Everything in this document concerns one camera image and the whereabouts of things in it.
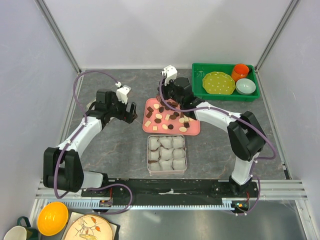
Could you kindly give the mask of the pink square chocolate tin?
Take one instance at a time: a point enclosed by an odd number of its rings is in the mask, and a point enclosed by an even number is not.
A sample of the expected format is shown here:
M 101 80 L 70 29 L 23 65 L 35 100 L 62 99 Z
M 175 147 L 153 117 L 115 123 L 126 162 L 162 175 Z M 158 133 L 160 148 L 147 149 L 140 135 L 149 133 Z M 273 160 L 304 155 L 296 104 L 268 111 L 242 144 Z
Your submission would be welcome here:
M 181 134 L 150 135 L 146 161 L 151 176 L 184 174 L 188 167 L 185 137 Z

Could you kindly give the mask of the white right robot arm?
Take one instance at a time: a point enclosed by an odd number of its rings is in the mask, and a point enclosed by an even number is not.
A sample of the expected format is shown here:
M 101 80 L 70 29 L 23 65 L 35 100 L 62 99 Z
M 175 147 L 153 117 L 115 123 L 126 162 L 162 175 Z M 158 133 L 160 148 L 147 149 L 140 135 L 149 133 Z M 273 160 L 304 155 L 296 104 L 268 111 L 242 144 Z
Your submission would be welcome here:
M 161 80 L 158 92 L 162 101 L 171 99 L 177 102 L 185 116 L 213 125 L 228 134 L 231 149 L 236 156 L 229 191 L 235 197 L 242 196 L 252 179 L 250 172 L 253 161 L 266 144 L 265 133 L 256 116 L 250 111 L 227 111 L 196 97 L 185 77 Z

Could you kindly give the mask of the pink chocolate tray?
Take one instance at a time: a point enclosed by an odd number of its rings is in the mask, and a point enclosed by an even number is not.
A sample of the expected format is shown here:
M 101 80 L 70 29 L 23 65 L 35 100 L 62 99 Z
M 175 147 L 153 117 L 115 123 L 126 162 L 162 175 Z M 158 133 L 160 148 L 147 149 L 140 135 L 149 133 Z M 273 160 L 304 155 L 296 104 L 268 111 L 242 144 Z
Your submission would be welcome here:
M 193 120 L 182 112 L 179 112 L 180 106 L 175 101 L 167 100 L 168 105 L 173 107 L 170 109 L 163 102 L 159 102 L 156 98 L 149 98 L 145 103 L 142 130 L 150 134 L 182 134 L 185 136 L 196 136 L 201 131 L 201 125 L 198 120 Z M 145 123 L 151 121 L 150 126 L 146 127 Z M 168 125 L 173 125 L 173 129 L 168 129 Z M 158 130 L 153 131 L 153 126 L 157 126 Z M 180 127 L 187 128 L 186 132 L 179 131 Z

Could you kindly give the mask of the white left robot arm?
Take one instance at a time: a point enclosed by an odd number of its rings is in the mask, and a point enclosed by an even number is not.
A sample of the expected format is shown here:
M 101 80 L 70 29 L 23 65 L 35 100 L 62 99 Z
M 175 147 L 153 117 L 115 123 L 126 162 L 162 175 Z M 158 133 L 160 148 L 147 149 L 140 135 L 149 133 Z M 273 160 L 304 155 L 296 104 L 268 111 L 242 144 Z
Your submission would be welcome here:
M 96 100 L 85 112 L 73 133 L 57 147 L 48 147 L 43 154 L 43 184 L 54 191 L 76 193 L 91 189 L 99 197 L 106 196 L 110 185 L 99 172 L 84 171 L 81 156 L 93 138 L 110 120 L 116 118 L 128 124 L 136 118 L 136 103 L 128 107 L 130 87 L 124 85 L 116 91 L 100 89 Z

